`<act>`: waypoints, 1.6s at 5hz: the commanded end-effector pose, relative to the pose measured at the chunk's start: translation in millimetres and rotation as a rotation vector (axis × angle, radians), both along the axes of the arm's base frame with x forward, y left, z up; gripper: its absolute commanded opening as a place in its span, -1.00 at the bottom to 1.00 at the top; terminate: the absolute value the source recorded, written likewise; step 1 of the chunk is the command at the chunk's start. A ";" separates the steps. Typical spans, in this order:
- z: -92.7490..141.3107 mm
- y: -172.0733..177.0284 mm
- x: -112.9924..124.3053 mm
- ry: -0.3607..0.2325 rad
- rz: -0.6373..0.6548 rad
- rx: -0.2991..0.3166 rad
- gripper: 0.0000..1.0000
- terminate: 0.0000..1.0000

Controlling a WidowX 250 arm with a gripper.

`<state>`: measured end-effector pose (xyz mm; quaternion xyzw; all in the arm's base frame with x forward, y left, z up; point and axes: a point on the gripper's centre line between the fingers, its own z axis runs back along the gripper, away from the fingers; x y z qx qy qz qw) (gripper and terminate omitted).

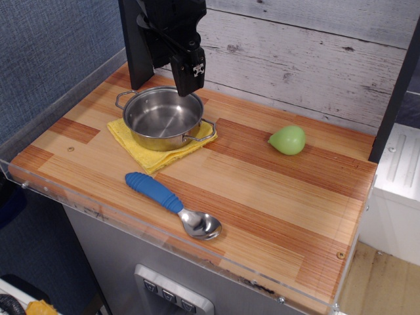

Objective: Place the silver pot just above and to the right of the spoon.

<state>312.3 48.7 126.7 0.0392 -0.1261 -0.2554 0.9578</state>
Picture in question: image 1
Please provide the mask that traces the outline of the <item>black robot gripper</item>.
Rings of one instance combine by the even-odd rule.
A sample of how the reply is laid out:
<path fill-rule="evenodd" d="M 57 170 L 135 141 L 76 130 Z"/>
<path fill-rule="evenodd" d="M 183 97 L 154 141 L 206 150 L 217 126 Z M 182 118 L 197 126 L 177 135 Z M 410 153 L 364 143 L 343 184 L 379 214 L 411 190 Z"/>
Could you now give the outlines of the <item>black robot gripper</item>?
<path fill-rule="evenodd" d="M 137 25 L 144 30 L 153 65 L 171 64 L 179 96 L 203 88 L 205 52 L 198 22 L 207 14 L 205 1 L 138 1 Z"/>

